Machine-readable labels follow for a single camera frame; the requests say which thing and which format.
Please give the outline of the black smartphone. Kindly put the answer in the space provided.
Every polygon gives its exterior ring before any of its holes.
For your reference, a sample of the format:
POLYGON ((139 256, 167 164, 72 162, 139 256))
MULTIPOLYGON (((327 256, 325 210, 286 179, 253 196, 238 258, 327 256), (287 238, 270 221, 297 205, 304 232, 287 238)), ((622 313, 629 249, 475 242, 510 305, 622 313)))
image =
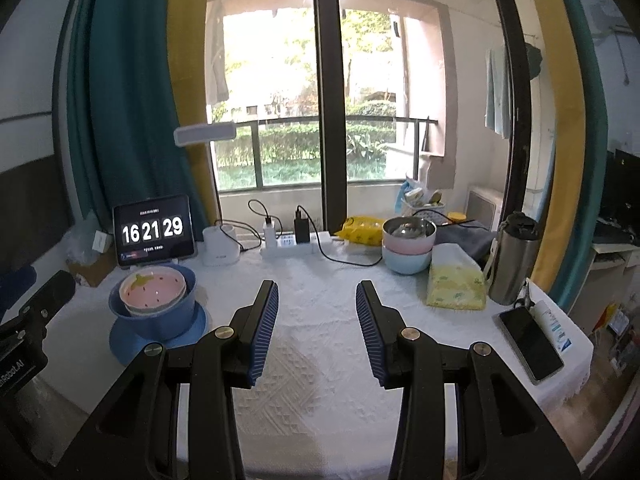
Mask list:
POLYGON ((534 384, 562 370, 564 363, 559 353, 526 308, 499 313, 498 323, 534 384))

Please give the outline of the white charger plug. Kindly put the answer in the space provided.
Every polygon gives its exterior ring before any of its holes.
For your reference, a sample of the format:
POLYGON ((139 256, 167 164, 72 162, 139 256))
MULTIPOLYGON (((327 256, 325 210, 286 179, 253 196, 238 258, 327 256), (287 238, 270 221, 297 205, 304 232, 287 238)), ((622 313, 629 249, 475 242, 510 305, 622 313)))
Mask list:
POLYGON ((262 226, 262 236, 265 241, 265 248, 275 248, 278 246, 276 227, 271 216, 265 216, 262 226))

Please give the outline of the small white box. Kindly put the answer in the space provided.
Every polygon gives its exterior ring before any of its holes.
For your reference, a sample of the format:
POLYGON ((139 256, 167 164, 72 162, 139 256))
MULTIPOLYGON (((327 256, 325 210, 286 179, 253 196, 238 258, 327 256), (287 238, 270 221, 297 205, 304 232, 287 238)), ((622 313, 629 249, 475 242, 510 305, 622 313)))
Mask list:
POLYGON ((96 230, 92 241, 92 249, 100 254, 106 254, 113 245, 113 237, 107 232, 96 230))

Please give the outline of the white tube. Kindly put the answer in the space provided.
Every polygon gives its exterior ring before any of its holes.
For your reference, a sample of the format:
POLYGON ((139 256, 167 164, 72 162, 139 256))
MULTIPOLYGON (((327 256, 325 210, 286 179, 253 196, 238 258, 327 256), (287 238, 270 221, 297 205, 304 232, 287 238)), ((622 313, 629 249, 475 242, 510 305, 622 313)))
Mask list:
POLYGON ((533 307, 529 308, 529 313, 544 333, 544 336, 552 344, 554 350, 560 356, 567 352, 572 345, 572 341, 551 309, 543 301, 538 301, 533 307))

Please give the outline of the steel thermos bottle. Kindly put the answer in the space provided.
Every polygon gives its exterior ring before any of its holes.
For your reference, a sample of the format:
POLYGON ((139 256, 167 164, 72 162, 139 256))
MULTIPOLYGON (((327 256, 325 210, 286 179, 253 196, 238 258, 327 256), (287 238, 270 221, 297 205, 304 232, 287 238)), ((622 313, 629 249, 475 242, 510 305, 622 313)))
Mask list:
POLYGON ((539 245, 538 222, 524 212, 512 212, 500 224, 484 269, 492 301, 503 306, 514 303, 533 271, 539 245))

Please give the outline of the teal curtain left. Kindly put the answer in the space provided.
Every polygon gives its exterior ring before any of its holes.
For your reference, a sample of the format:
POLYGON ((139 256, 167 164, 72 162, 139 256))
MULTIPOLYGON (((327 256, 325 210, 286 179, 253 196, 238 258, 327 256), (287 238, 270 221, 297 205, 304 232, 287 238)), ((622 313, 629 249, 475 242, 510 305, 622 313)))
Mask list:
POLYGON ((169 0, 70 0, 66 31, 66 131, 72 211, 111 229, 113 209, 184 194, 194 228, 206 228, 188 153, 175 144, 169 0))

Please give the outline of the tablet showing clock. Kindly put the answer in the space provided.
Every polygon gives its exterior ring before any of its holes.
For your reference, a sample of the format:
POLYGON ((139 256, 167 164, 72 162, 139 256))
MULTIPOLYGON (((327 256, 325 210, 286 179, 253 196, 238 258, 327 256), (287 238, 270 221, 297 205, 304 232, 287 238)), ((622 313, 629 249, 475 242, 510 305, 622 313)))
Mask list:
POLYGON ((180 194, 115 206, 113 236, 120 268, 194 256, 189 197, 180 194))

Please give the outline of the yellow teal curtain right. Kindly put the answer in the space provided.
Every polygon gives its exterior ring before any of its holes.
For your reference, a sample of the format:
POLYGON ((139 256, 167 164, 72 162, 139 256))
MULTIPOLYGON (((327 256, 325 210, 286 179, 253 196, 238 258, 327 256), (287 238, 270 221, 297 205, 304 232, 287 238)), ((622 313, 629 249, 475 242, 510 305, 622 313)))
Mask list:
POLYGON ((580 0, 534 0, 554 99, 554 154, 534 218, 542 224, 532 275, 564 311, 587 277, 608 152, 608 115, 580 0))

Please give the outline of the clear plastic bag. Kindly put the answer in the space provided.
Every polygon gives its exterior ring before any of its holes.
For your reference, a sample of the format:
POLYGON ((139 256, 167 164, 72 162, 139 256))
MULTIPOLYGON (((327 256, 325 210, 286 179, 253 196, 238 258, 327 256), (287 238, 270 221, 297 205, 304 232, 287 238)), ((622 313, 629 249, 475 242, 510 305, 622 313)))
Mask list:
POLYGON ((81 266, 95 263, 100 253, 93 249, 93 241, 100 229, 98 217, 90 210, 87 217, 74 224, 62 238, 66 261, 81 266))

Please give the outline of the white desk lamp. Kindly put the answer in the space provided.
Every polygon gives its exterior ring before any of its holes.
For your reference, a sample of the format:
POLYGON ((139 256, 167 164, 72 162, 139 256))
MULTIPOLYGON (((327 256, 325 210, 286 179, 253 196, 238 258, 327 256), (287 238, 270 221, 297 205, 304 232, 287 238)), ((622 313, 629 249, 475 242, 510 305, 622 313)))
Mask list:
POLYGON ((174 130, 174 142, 188 153, 191 171, 205 210, 208 226, 202 229, 204 266, 230 266, 240 258, 240 244, 232 226, 224 227, 214 175, 212 143, 236 138, 234 122, 204 122, 174 130))

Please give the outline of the white basket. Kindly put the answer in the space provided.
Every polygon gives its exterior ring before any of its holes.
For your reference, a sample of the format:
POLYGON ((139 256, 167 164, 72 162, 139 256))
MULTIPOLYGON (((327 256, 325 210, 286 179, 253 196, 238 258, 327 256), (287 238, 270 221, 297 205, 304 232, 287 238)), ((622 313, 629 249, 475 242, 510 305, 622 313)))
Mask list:
POLYGON ((404 198, 400 202, 400 214, 405 217, 416 216, 434 223, 448 219, 444 204, 413 204, 404 198))

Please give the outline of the blue plate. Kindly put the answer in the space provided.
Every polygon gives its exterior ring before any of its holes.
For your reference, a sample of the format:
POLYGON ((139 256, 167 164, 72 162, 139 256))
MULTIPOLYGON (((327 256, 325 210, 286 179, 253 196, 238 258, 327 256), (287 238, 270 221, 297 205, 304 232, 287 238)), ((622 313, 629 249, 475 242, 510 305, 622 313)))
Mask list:
MULTIPOLYGON (((173 349, 196 344, 206 334, 207 326, 207 313, 204 307, 199 302, 196 302, 194 319, 190 328, 180 336, 162 341, 162 345, 168 349, 173 349)), ((151 342, 152 339, 139 336, 121 320, 115 321, 110 331, 110 338, 108 338, 112 355, 122 366, 127 366, 151 342)))

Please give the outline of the pink strawberry bowl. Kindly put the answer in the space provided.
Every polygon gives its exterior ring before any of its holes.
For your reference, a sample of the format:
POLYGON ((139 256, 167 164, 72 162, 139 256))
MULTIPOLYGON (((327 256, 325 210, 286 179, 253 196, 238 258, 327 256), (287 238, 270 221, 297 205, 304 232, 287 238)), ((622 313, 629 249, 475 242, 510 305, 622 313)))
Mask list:
POLYGON ((186 279, 171 266, 148 266, 132 271, 119 285, 118 296, 131 315, 162 312, 186 293, 186 279))

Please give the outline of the black charger adapter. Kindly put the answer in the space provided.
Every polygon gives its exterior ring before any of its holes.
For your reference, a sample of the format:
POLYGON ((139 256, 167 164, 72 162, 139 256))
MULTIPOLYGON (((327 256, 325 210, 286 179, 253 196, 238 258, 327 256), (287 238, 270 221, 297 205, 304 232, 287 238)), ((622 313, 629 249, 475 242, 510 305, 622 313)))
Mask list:
POLYGON ((296 209, 294 216, 294 237, 297 245, 310 242, 310 224, 307 215, 296 209))

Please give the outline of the white tablecloth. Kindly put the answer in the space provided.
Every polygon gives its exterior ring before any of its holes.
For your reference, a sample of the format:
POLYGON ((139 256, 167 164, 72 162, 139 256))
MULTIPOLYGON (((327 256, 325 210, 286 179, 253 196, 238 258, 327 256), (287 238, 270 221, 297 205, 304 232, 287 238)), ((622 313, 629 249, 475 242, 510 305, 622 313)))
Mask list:
POLYGON ((402 276, 386 268, 358 268, 319 255, 266 259, 248 252, 231 266, 188 261, 206 302, 211 326, 229 323, 250 304, 260 284, 278 284, 280 307, 262 376, 234 395, 236 426, 246 473, 254 478, 382 479, 390 469, 401 394, 373 377, 357 318, 358 283, 371 281, 383 304, 407 325, 440 344, 466 349, 485 341, 529 394, 551 412, 577 394, 590 375, 593 346, 563 312, 570 340, 562 368, 532 382, 488 302, 480 311, 427 304, 425 274, 402 276))

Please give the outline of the cardboard box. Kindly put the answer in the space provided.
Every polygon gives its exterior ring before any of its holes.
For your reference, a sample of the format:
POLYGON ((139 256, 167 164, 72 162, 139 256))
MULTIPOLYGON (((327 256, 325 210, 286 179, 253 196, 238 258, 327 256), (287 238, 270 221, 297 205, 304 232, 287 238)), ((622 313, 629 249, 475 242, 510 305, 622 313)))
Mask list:
POLYGON ((71 261, 66 261, 66 264, 79 285, 96 288, 115 269, 116 259, 114 252, 106 252, 99 254, 96 261, 88 266, 71 261))

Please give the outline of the light blue bowl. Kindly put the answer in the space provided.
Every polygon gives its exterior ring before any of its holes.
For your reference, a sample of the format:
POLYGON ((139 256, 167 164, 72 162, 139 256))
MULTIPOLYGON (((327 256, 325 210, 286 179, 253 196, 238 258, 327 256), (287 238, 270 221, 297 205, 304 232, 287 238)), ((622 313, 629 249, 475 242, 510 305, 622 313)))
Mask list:
POLYGON ((432 261, 432 253, 420 255, 401 255, 382 246, 382 257, 385 265, 393 272, 401 275, 414 275, 426 270, 432 261))

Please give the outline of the white power strip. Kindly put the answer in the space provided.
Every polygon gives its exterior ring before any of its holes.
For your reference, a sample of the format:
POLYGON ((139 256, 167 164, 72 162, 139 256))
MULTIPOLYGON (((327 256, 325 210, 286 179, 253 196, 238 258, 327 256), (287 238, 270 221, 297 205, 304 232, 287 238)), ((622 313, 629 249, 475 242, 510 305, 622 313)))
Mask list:
POLYGON ((283 235, 278 239, 278 246, 275 248, 260 248, 262 258, 293 258, 303 257, 320 252, 320 246, 331 245, 332 238, 328 232, 320 232, 318 235, 311 234, 308 244, 297 245, 293 234, 283 235))

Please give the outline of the hanging light blue towel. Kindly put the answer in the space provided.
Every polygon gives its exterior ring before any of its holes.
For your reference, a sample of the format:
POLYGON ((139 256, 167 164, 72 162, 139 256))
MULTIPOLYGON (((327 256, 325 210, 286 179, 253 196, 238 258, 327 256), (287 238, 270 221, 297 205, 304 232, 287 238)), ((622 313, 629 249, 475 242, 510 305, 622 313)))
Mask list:
POLYGON ((505 46, 491 48, 486 55, 485 127, 504 140, 511 137, 511 81, 505 46))

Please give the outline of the yellow curtain left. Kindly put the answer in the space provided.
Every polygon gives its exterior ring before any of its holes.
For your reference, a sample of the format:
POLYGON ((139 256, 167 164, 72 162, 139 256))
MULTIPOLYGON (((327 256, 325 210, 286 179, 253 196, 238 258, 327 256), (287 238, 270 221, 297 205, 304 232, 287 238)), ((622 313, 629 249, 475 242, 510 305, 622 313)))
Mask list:
MULTIPOLYGON (((207 0, 168 0, 167 3, 167 56, 180 126, 206 122, 206 6, 207 0)), ((208 226, 200 194, 198 198, 204 224, 208 226)))

